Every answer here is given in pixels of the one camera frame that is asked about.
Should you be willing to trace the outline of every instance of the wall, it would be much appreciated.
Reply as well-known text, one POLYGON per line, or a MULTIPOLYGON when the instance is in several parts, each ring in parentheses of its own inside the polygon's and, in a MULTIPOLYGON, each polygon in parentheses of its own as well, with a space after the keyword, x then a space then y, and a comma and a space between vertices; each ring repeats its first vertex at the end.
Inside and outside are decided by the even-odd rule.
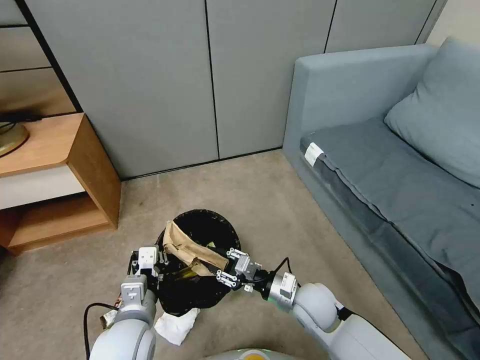
POLYGON ((450 35, 480 46, 480 1, 448 0, 427 42, 441 45, 450 35))
POLYGON ((0 114, 75 111, 58 74, 14 0, 0 0, 0 114))

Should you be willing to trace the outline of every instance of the white tissue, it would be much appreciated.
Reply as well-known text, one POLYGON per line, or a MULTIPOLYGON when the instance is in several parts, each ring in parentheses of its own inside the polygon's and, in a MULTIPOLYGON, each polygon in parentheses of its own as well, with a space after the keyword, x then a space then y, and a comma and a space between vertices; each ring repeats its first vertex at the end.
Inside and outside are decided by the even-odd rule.
POLYGON ((193 308, 180 317, 164 312, 157 320, 155 330, 158 335, 164 337, 170 343, 180 346, 194 327, 194 322, 199 312, 200 309, 193 308))

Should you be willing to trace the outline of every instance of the wooden side table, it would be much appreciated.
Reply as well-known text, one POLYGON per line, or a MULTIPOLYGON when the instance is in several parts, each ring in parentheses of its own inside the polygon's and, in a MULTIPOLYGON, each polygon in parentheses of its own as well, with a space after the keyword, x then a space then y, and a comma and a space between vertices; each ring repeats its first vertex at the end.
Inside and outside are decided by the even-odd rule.
POLYGON ((25 125, 0 157, 0 245, 17 255, 118 227, 121 184, 84 113, 25 125))

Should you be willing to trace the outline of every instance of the floor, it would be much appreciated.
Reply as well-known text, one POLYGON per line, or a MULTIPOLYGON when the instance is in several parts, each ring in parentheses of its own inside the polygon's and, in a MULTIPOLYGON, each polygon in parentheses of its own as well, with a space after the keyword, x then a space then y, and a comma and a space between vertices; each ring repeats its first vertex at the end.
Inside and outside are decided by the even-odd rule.
MULTIPOLYGON (((124 182, 117 231, 79 237, 17 258, 4 255, 0 357, 84 359, 85 306, 112 303, 130 251, 152 244, 166 221, 200 208, 225 216, 242 249, 264 268, 273 269, 289 256, 301 283, 326 284, 412 359, 426 359, 279 150, 124 182)), ((91 339, 101 331, 98 318, 103 312, 90 312, 91 339)), ((155 359, 195 360, 248 347, 305 360, 327 358, 293 317, 257 294, 237 291, 203 310, 182 346, 158 337, 155 359)))

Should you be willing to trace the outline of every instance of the white drawer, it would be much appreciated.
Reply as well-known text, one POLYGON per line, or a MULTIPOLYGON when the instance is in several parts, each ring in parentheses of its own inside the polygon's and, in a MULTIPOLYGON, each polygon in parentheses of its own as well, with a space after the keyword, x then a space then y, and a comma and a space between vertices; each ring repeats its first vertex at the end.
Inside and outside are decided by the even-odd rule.
POLYGON ((84 191, 67 165, 0 177, 0 209, 84 191))

